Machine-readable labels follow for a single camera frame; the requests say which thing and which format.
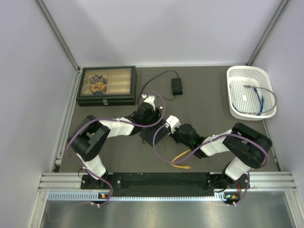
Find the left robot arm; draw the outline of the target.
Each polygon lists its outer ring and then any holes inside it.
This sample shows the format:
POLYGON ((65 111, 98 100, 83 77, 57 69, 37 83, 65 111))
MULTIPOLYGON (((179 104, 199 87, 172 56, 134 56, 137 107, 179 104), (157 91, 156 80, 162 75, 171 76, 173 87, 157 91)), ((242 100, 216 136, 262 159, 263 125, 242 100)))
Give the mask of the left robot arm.
POLYGON ((97 188, 107 185, 107 170, 101 162, 100 150, 108 138, 132 136, 161 121, 161 109, 144 102, 131 115, 116 119, 103 119, 88 115, 68 137, 67 143, 81 160, 97 188))

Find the black power adapter with cord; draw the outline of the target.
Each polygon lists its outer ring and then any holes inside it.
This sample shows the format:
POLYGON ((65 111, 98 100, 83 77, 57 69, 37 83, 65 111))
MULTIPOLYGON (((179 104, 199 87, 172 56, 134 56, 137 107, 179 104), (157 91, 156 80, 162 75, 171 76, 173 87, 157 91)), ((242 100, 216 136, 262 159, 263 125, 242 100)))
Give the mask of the black power adapter with cord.
POLYGON ((166 73, 169 73, 169 72, 173 72, 175 75, 176 75, 176 78, 172 78, 171 79, 171 90, 172 90, 172 95, 173 95, 173 98, 166 98, 166 97, 163 97, 165 100, 167 101, 173 101, 175 99, 176 96, 180 96, 180 95, 183 95, 183 88, 182 88, 182 80, 179 76, 179 74, 175 71, 175 70, 167 70, 167 71, 164 71, 164 72, 161 72, 160 74, 152 77, 149 81, 147 81, 141 91, 140 91, 140 94, 143 93, 145 87, 150 83, 152 82, 153 80, 157 79, 158 77, 166 74, 166 73))

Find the black network switch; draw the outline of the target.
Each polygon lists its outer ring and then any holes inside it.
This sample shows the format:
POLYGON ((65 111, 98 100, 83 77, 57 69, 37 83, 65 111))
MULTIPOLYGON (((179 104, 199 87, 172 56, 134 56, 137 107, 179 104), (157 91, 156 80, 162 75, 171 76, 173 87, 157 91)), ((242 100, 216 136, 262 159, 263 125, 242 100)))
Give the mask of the black network switch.
MULTIPOLYGON (((153 146, 153 138, 156 131, 166 124, 166 121, 162 119, 157 125, 145 128, 141 131, 140 137, 142 138, 143 143, 148 143, 150 146, 153 146)), ((166 127, 161 128, 155 136, 154 144, 156 145, 165 135, 168 134, 168 129, 166 127)))

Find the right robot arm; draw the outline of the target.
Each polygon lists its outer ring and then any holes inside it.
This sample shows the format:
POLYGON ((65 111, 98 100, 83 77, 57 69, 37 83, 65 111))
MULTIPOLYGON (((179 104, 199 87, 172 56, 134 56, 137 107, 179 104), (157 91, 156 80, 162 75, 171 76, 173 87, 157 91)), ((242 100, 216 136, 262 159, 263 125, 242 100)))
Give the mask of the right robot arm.
POLYGON ((236 123, 230 130, 211 137, 202 137, 191 124, 182 124, 175 128, 171 137, 199 159, 223 152, 235 155, 215 181, 216 188, 233 188, 245 172, 265 166, 273 145, 267 136, 243 123, 236 123))

